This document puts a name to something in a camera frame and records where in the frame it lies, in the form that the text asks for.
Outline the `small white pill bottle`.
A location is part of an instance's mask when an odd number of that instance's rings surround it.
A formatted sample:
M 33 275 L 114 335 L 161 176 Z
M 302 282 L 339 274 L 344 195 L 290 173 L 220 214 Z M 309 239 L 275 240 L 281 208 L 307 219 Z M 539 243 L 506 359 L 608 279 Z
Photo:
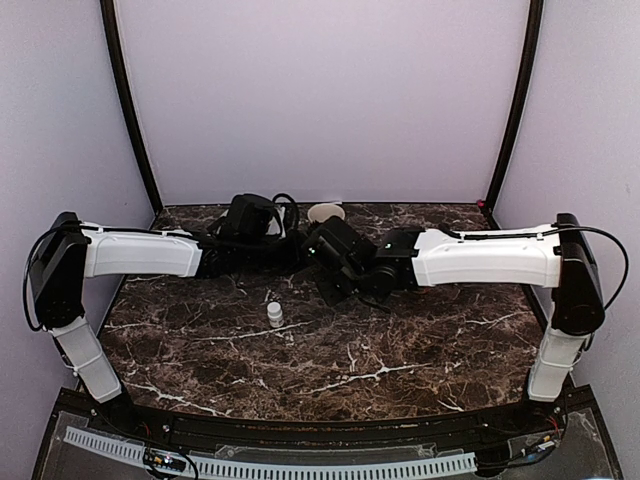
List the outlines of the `small white pill bottle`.
M 283 310 L 279 302 L 270 302 L 267 305 L 267 316 L 272 328 L 280 328 L 283 326 Z

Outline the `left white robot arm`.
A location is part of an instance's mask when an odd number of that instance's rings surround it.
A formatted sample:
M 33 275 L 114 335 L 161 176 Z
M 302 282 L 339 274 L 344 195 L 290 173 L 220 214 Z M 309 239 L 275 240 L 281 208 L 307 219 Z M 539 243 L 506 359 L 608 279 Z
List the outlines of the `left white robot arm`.
M 242 268 L 290 268 L 301 260 L 300 210 L 293 198 L 235 196 L 203 231 L 109 227 L 58 215 L 31 247 L 21 299 L 28 327 L 47 331 L 94 401 L 120 436 L 141 427 L 140 412 L 86 319 L 84 282 L 111 275 L 168 275 L 214 279 Z

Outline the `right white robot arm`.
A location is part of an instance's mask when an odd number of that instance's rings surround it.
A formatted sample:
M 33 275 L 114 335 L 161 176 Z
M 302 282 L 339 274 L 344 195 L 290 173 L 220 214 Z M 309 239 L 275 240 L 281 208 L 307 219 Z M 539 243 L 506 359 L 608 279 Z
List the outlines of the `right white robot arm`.
M 603 298 L 588 233 L 624 247 L 613 234 L 560 213 L 552 224 L 527 229 L 397 228 L 380 244 L 332 216 L 311 229 L 302 251 L 319 266 L 319 287 L 329 304 L 351 296 L 384 302 L 395 292 L 449 284 L 518 284 L 550 290 L 553 313 L 528 375 L 526 399 L 510 413 L 511 426 L 530 434 L 547 420 L 548 403 L 560 396 L 611 304 Z

